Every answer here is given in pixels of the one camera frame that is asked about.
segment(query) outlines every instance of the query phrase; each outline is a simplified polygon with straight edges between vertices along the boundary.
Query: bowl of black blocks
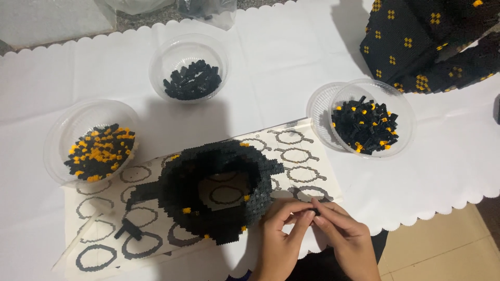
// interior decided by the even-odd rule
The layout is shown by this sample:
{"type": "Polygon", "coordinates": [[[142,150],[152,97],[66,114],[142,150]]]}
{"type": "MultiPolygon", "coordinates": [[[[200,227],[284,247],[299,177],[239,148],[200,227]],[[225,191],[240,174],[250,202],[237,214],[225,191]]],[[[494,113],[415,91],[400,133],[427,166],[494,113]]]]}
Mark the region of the bowl of black blocks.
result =
{"type": "Polygon", "coordinates": [[[330,101],[330,128],[349,152],[388,159],[414,139],[416,118],[404,93],[372,79],[354,80],[330,101]]]}
{"type": "Polygon", "coordinates": [[[195,104],[213,98],[226,83],[230,61],[223,45],[203,34],[184,34],[154,53],[149,80],[169,102],[195,104]]]}

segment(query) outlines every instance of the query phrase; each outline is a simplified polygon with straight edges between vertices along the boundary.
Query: white tablecloth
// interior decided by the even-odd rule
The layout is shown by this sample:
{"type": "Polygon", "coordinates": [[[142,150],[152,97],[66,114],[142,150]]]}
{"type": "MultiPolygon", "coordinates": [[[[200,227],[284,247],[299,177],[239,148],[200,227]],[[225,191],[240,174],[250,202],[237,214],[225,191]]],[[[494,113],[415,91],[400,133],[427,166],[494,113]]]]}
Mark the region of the white tablecloth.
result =
{"type": "MultiPolygon", "coordinates": [[[[136,163],[297,120],[305,117],[317,88],[366,77],[358,44],[370,8],[370,0],[289,1],[239,10],[227,32],[191,20],[171,21],[0,57],[2,279],[60,278],[49,268],[64,250],[64,197],[46,173],[42,154],[49,128],[66,108],[93,98],[133,107],[144,134],[136,163]],[[155,49],[186,33],[218,39],[231,60],[225,87],[194,106],[164,102],[148,78],[155,49]]],[[[375,235],[498,196],[500,126],[493,104],[499,82],[495,75],[448,93],[406,94],[417,118],[416,138],[390,160],[328,149],[342,206],[375,235]]],[[[173,269],[202,280],[197,275],[202,270],[188,264],[202,257],[199,253],[163,271],[148,267],[116,280],[168,280],[173,269]]],[[[225,262],[205,259],[207,269],[222,263],[236,277],[246,271],[238,267],[241,259],[250,259],[243,253],[221,257],[225,262]]]]}

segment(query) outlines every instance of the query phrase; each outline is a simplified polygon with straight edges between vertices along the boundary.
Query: bowl of yellow and black blocks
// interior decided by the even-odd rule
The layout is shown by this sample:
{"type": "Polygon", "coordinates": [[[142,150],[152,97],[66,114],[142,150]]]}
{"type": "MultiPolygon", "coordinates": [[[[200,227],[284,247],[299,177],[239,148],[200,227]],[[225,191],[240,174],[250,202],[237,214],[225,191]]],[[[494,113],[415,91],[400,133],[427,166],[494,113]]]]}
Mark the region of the bowl of yellow and black blocks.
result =
{"type": "Polygon", "coordinates": [[[73,188],[108,185],[139,146],[137,113],[116,100],[96,99],[68,109],[45,139],[49,175],[73,188]]]}

